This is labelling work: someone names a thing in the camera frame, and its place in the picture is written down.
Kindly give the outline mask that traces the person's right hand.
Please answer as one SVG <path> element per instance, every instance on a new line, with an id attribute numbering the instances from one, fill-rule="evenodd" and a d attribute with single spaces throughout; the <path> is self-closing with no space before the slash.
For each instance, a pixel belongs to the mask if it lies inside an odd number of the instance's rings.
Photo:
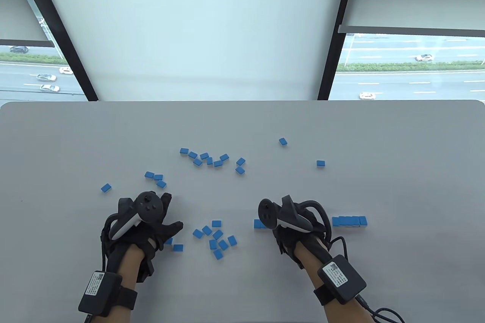
<path id="1" fill-rule="evenodd" d="M 303 247 L 305 247 L 305 249 L 307 249 L 308 252 L 316 257 L 321 263 L 328 263 L 332 259 L 332 256 L 327 250 L 327 247 L 330 245 L 325 240 L 325 225 L 321 224 L 314 214 L 307 210 L 303 212 L 303 217 L 307 218 L 312 223 L 312 232 L 304 233 L 282 226 L 278 226 L 273 230 L 281 254 L 288 255 L 300 269 L 303 269 L 303 263 L 295 253 L 297 244 L 301 243 Z"/>

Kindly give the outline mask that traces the person's left hand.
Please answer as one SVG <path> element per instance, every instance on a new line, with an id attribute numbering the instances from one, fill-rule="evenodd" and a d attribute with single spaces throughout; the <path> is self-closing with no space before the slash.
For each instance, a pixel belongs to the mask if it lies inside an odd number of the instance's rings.
<path id="1" fill-rule="evenodd" d="M 119 199 L 117 212 L 107 218 L 100 235 L 104 271 L 116 273 L 129 247 L 135 245 L 144 253 L 137 282 L 152 276 L 155 253 L 183 228 L 181 221 L 169 225 L 163 222 L 171 200 L 170 193 L 158 196 L 154 191 L 142 192 L 134 200 Z"/>

